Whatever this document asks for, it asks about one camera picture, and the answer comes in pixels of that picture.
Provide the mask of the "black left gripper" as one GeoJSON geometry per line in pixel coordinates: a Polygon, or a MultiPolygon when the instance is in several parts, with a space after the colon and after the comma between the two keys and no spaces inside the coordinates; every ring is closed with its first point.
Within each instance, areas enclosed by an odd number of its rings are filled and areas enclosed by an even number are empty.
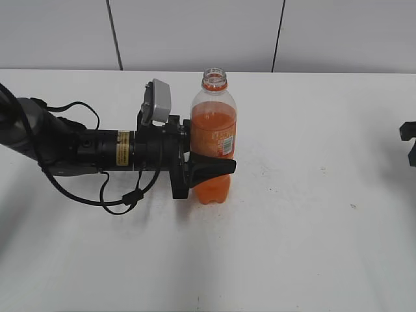
{"type": "Polygon", "coordinates": [[[154,186],[159,174],[167,171],[170,176],[172,197],[186,199],[189,189],[210,179],[233,174],[237,162],[233,159],[207,157],[190,152],[187,164],[185,154],[190,151],[190,120],[180,120],[169,115],[163,125],[153,122],[143,124],[144,114],[138,113],[134,139],[133,164],[135,171],[153,171],[153,177],[142,191],[147,193],[154,186]]]}

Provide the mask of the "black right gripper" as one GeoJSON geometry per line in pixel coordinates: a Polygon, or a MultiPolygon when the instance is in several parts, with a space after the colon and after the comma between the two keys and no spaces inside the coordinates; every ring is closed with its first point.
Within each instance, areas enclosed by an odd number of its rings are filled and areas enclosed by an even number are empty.
{"type": "MultiPolygon", "coordinates": [[[[404,122],[399,128],[401,141],[407,142],[416,137],[416,121],[404,122]]],[[[416,143],[408,153],[408,161],[411,167],[416,167],[416,143]]]]}

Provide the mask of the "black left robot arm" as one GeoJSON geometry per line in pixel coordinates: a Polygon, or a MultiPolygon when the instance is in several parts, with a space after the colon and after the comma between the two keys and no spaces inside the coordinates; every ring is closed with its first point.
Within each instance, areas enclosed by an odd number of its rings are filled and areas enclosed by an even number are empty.
{"type": "Polygon", "coordinates": [[[112,171],[152,171],[170,175],[172,196],[209,179],[232,174],[236,162],[190,150],[190,121],[173,115],[168,84],[146,85],[134,131],[88,129],[61,116],[37,98],[15,97],[1,88],[1,144],[35,160],[51,179],[112,171]]]}

